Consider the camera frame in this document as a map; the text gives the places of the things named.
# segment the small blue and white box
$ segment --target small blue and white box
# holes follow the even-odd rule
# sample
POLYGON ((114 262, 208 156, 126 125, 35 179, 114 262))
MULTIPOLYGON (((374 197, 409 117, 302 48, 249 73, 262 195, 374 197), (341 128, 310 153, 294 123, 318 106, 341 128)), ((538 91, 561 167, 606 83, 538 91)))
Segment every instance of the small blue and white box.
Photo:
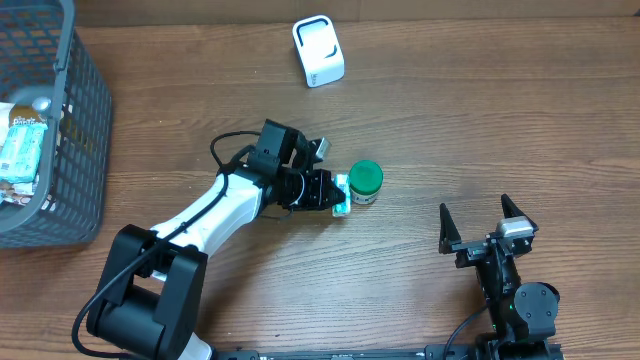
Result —
POLYGON ((293 25, 293 42, 309 87, 318 87, 344 76, 344 57, 331 20, 318 15, 293 25))

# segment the wooden surface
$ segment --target wooden surface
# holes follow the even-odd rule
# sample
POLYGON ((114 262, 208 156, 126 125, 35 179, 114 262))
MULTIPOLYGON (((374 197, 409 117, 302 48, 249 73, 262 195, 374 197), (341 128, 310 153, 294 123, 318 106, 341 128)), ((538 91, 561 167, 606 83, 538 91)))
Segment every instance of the wooden surface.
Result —
POLYGON ((76 0, 83 26, 631 16, 640 0, 76 0))
MULTIPOLYGON (((337 31, 346 76, 307 89, 289 25, 81 30, 116 104, 106 218, 85 247, 0 252, 0 359, 81 358, 71 323, 115 233, 176 215, 211 186, 211 138, 267 117, 327 136, 328 169, 378 161, 384 188, 346 219, 242 228, 208 265, 206 340, 261 351, 443 343, 482 300, 474 270, 437 252, 438 205, 478 239, 506 192, 541 228, 520 275, 562 294, 553 341, 571 360, 640 358, 640 19, 337 31)), ((483 317, 459 341, 488 330, 483 317)))

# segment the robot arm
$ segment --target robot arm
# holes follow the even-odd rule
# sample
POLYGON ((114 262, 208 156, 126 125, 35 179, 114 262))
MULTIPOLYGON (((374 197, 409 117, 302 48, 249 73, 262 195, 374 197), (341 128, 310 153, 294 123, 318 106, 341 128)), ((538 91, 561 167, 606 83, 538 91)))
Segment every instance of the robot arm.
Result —
MULTIPOLYGON (((267 120, 256 145, 221 166, 211 189, 191 206, 151 230, 122 229, 98 284, 96 293, 102 295, 87 305, 89 333, 142 358, 209 360, 211 347, 193 333, 208 259, 269 204, 301 211, 344 202, 331 172, 313 169, 329 147, 325 139, 307 141, 299 131, 267 120), (285 167, 294 150, 292 166, 285 167), (244 155, 246 163, 240 161, 244 155), (134 261, 142 263, 127 273, 134 261), (164 281, 162 293, 135 285, 134 275, 164 281)), ((83 349, 75 338, 74 344, 84 354, 104 357, 83 349)))

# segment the green can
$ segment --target green can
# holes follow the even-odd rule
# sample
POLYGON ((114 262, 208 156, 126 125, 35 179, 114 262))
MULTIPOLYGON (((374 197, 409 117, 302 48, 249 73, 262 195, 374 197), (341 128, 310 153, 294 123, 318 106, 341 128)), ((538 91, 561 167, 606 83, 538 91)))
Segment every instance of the green can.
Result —
POLYGON ((358 161, 349 171, 351 201, 371 204, 378 198, 384 174, 380 165, 371 160, 358 161))

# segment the wood grain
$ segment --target wood grain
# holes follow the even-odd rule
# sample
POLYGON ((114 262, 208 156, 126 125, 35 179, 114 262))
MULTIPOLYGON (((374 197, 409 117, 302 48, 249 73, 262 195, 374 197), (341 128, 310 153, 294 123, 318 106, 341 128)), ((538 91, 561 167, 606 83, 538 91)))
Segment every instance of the wood grain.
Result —
MULTIPOLYGON (((260 351, 443 343, 481 295, 472 269, 437 253, 438 205, 474 239, 494 228, 506 192, 541 227, 518 269, 562 294, 553 340, 572 360, 640 357, 640 19, 337 31, 346 76, 311 90, 288 25, 82 29, 116 104, 104 226, 84 247, 0 252, 0 359, 82 358, 71 323, 115 233, 177 214, 211 186, 211 138, 265 118, 327 136, 328 169, 378 161, 385 185, 347 219, 259 219, 235 234, 208 265, 207 341, 260 351)), ((239 147, 220 145, 224 157, 239 147)), ((459 340, 489 329, 482 318, 459 340)))
POLYGON ((640 0, 78 0, 82 26, 632 16, 640 0))

